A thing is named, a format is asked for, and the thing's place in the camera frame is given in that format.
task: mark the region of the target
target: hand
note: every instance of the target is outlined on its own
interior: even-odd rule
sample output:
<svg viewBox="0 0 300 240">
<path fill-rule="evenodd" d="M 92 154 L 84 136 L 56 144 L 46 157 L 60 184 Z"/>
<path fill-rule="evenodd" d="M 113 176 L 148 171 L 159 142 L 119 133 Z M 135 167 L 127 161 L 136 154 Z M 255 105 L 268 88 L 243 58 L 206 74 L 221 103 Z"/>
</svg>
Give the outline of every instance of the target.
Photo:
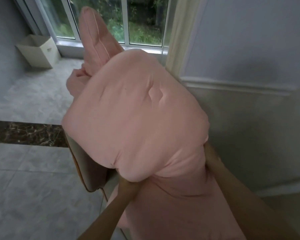
<svg viewBox="0 0 300 240">
<path fill-rule="evenodd" d="M 216 150 L 212 147 L 212 145 L 208 141 L 203 146 L 204 146 L 204 154 L 206 156 L 206 162 L 221 161 Z"/>
<path fill-rule="evenodd" d="M 119 174 L 118 197 L 128 201 L 133 200 L 141 189 L 143 183 L 144 180 L 136 183 L 129 182 Z"/>
</svg>

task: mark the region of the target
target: gray tile floor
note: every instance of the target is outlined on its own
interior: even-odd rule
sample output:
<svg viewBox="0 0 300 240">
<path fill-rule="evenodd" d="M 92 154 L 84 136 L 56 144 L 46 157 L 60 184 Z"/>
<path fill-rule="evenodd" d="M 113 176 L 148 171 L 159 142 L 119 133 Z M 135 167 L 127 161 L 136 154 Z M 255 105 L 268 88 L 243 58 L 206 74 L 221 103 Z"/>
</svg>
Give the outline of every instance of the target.
<svg viewBox="0 0 300 240">
<path fill-rule="evenodd" d="M 82 60 L 28 72 L 0 101 L 0 120 L 60 124 L 72 102 L 66 80 Z M 0 240 L 76 239 L 104 209 L 85 191 L 67 148 L 0 144 Z M 117 229 L 112 239 L 124 239 Z"/>
</svg>

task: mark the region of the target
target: white window frame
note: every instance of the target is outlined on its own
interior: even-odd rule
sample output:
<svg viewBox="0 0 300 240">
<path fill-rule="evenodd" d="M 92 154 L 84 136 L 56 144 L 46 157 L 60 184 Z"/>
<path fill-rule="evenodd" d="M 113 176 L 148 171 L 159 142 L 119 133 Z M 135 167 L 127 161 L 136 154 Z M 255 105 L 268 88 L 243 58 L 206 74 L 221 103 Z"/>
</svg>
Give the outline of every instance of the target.
<svg viewBox="0 0 300 240">
<path fill-rule="evenodd" d="M 74 39 L 71 38 L 60 38 L 56 36 L 56 33 L 54 32 L 52 28 L 52 24 L 50 20 L 48 19 L 48 16 L 44 10 L 44 7 L 41 3 L 41 0 L 16 0 L 17 3 L 25 3 L 27 6 L 27 9 L 22 8 L 21 10 L 26 13 L 30 12 L 31 15 L 27 15 L 26 19 L 28 23 L 35 22 L 36 26 L 40 30 L 40 33 L 36 32 L 36 35 L 45 35 L 45 36 L 51 36 L 55 43 L 57 44 L 57 47 L 60 48 L 60 52 L 66 53 L 66 55 L 62 54 L 65 57 L 83 57 L 83 46 L 80 40 L 80 35 L 77 29 L 76 21 L 74 19 L 71 7 L 69 5 L 68 0 L 61 0 L 65 13 L 68 17 L 68 20 L 70 22 L 70 26 L 72 28 L 72 32 L 74 34 Z M 168 27 L 167 25 L 172 25 L 172 22 L 168 22 L 169 19 L 174 18 L 174 10 L 175 8 L 171 8 L 172 5 L 176 6 L 177 0 L 168 0 L 168 7 L 167 7 L 167 14 L 166 14 L 166 20 L 165 20 L 165 27 L 163 32 L 163 39 L 162 39 L 162 46 L 155 46 L 155 45 L 143 45 L 143 44 L 130 44 L 129 42 L 129 26 L 128 26 L 128 4 L 127 0 L 121 0 L 121 8 L 122 8 L 122 20 L 123 20 L 123 31 L 124 31 L 124 43 L 120 43 L 120 45 L 124 48 L 124 50 L 128 49 L 142 49 L 148 53 L 152 53 L 161 60 L 164 60 L 161 56 L 167 55 L 167 47 L 165 44 L 165 37 L 166 37 L 166 31 L 171 30 L 171 27 Z"/>
</svg>

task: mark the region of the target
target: curtain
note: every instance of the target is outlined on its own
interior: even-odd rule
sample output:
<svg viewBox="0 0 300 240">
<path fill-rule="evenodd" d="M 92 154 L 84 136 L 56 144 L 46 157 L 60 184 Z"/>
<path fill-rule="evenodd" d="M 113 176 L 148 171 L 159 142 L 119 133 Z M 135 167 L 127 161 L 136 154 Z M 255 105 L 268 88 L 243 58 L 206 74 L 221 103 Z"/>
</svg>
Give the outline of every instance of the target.
<svg viewBox="0 0 300 240">
<path fill-rule="evenodd" d="M 166 60 L 166 69 L 179 80 L 193 24 L 200 0 L 178 0 L 172 24 L 171 39 Z"/>
</svg>

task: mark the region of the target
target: pink fabric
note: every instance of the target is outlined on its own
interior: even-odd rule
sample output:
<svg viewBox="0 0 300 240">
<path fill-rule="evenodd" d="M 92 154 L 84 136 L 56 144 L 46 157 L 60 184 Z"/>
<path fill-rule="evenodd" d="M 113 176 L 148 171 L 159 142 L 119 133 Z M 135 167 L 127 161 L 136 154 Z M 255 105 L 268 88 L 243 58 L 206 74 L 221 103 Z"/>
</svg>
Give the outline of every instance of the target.
<svg viewBox="0 0 300 240">
<path fill-rule="evenodd" d="M 148 178 L 119 225 L 134 240 L 245 239 L 205 168 L 209 122 L 196 99 L 150 54 L 121 52 L 92 9 L 80 20 L 88 55 L 67 82 L 80 88 L 70 91 L 75 99 L 62 125 L 97 163 L 129 181 Z"/>
</svg>

